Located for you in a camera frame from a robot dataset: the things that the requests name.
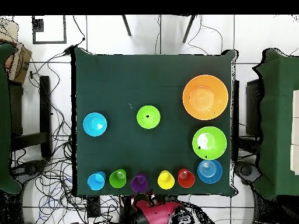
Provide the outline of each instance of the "chair leg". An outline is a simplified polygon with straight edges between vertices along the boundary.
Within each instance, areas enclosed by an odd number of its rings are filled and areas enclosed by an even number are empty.
[[[124,25],[126,26],[126,29],[127,29],[128,35],[129,35],[129,36],[132,36],[132,34],[131,34],[131,31],[130,31],[130,28],[129,28],[129,26],[128,26],[128,21],[127,21],[127,18],[126,18],[126,16],[125,16],[125,15],[121,15],[121,16],[123,17],[123,20],[124,20]]]
[[[183,43],[186,42],[187,40],[187,37],[188,37],[188,34],[189,34],[189,31],[191,29],[191,26],[192,26],[192,23],[195,19],[195,15],[191,15],[191,19],[189,20],[189,24],[188,24],[188,27],[187,27],[187,30],[186,30],[186,33],[185,33],[185,36],[184,36],[184,39],[183,39]]]

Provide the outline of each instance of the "orange bowl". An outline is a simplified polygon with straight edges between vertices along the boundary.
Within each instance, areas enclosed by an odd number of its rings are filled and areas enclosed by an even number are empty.
[[[227,88],[215,76],[197,76],[187,83],[183,91],[186,111],[198,120],[212,120],[218,117],[227,103]]]

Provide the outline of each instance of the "green cup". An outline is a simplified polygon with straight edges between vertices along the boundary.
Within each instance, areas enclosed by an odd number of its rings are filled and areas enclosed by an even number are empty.
[[[126,171],[123,169],[117,169],[114,171],[109,177],[111,186],[114,188],[122,188],[127,182],[126,175]]]

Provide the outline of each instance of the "clear blue cup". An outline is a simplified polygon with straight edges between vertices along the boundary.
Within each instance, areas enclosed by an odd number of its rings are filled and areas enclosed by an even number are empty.
[[[107,120],[100,113],[89,113],[83,120],[84,131],[92,136],[98,137],[107,129]]]
[[[216,160],[202,160],[197,168],[199,178],[207,183],[216,183],[222,176],[222,165]]]
[[[97,171],[96,173],[89,176],[87,184],[93,191],[99,191],[105,184],[106,175],[103,171]]]

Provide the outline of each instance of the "yellow cup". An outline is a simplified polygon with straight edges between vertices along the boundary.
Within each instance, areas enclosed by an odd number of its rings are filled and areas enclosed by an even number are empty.
[[[170,174],[170,172],[164,170],[161,171],[159,177],[158,177],[158,185],[164,189],[168,190],[173,187],[175,184],[175,178]]]

